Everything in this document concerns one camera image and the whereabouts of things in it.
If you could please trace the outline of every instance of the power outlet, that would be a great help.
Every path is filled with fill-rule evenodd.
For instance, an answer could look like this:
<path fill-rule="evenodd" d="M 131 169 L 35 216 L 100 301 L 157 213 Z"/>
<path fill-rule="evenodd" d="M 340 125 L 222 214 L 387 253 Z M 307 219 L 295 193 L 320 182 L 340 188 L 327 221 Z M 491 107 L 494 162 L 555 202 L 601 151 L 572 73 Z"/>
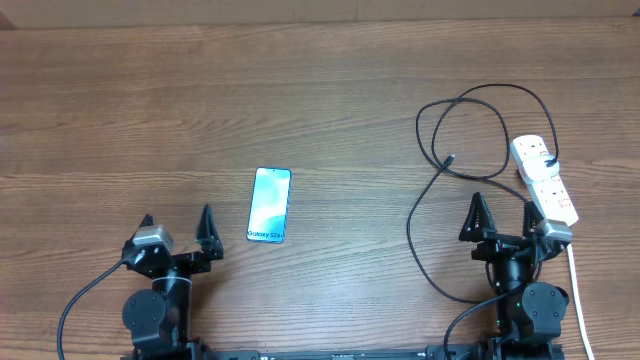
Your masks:
<path fill-rule="evenodd" d="M 553 159 L 553 155 L 549 154 L 542 137 L 524 135 L 515 138 L 511 152 L 542 215 L 546 219 L 564 221 L 569 226 L 575 224 L 578 214 L 560 179 L 560 165 L 556 162 L 551 167 L 547 166 L 546 161 Z"/>

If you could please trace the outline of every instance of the wooden surface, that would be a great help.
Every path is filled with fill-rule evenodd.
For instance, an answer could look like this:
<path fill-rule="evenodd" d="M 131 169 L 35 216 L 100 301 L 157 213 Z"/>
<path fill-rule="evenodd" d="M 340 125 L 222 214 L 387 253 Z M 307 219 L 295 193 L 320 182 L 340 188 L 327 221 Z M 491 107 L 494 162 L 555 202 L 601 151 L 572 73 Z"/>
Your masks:
<path fill-rule="evenodd" d="M 416 144 L 425 103 L 486 82 L 538 93 L 552 112 L 574 226 L 580 291 L 598 359 L 640 357 L 640 21 L 430 21 L 0 32 L 0 358 L 54 359 L 60 312 L 119 259 L 150 212 L 177 251 L 212 205 L 225 259 L 194 278 L 192 334 L 217 349 L 420 348 L 442 342 L 466 306 L 419 272 L 409 209 L 434 169 Z M 535 101 L 476 94 L 512 137 L 551 146 Z M 433 117 L 422 130 L 430 136 Z M 454 168 L 499 167 L 504 140 L 487 110 L 456 108 L 437 141 Z M 287 239 L 245 240 L 255 168 L 293 171 Z M 499 178 L 526 193 L 513 166 Z M 413 233 L 427 269 L 457 296 L 490 294 L 457 235 L 483 191 L 499 229 L 522 204 L 490 186 L 441 177 Z M 570 291 L 566 256 L 542 280 Z M 123 302 L 150 284 L 118 270 L 76 305 L 69 359 L 131 349 Z M 490 311 L 454 341 L 492 329 Z M 560 341 L 585 358 L 570 306 Z"/>
<path fill-rule="evenodd" d="M 0 0 L 18 29 L 629 17 L 638 0 Z"/>

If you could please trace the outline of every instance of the white cable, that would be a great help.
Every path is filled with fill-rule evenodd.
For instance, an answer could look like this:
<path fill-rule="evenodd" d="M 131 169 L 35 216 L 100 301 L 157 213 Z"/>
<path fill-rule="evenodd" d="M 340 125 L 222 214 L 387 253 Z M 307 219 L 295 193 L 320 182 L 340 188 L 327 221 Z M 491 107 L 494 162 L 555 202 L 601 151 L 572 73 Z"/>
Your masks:
<path fill-rule="evenodd" d="M 573 301 L 576 304 L 576 313 L 578 314 L 578 326 L 580 326 L 580 336 L 582 336 L 582 343 L 584 349 L 587 352 L 587 358 L 589 360 L 595 360 L 593 352 L 591 351 L 591 344 L 589 344 L 589 338 L 587 337 L 587 327 L 584 325 L 584 317 L 582 317 L 582 305 L 580 305 L 580 294 L 578 294 L 578 276 L 576 275 L 576 264 L 573 260 L 573 247 L 571 244 L 567 246 L 567 257 L 569 257 L 569 273 L 571 273 L 571 288 L 573 289 Z"/>

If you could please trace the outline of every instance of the smartphone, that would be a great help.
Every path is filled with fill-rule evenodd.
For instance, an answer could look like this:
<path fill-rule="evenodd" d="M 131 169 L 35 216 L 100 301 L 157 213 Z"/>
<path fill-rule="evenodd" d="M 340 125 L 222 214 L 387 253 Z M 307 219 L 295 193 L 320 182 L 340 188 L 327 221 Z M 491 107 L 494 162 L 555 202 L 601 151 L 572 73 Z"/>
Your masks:
<path fill-rule="evenodd" d="M 290 190 L 291 170 L 256 169 L 247 240 L 269 243 L 284 241 Z"/>

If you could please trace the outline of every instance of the white power strip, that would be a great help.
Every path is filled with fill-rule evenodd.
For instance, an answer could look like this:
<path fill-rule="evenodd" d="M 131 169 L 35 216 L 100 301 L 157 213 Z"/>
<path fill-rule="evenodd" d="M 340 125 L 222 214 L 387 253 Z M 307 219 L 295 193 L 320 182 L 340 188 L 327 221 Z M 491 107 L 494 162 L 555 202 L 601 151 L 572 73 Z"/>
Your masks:
<path fill-rule="evenodd" d="M 546 219 L 564 221 L 571 226 L 578 221 L 578 214 L 569 198 L 567 189 L 560 180 L 560 164 L 556 162 L 553 166 L 547 166 L 547 160 L 552 160 L 547 146 L 542 137 L 537 135 L 524 135 L 515 138 L 511 143 L 511 153 L 518 164 L 518 171 L 522 179 L 529 188 L 529 193 L 536 207 Z M 580 304 L 580 294 L 578 293 L 578 277 L 576 274 L 575 261 L 573 259 L 573 247 L 567 247 L 569 257 L 569 272 L 571 274 L 571 287 L 573 289 L 573 300 L 576 304 L 578 314 L 578 325 L 580 335 L 584 344 L 587 358 L 594 360 L 587 328 L 582 316 L 582 305 Z"/>

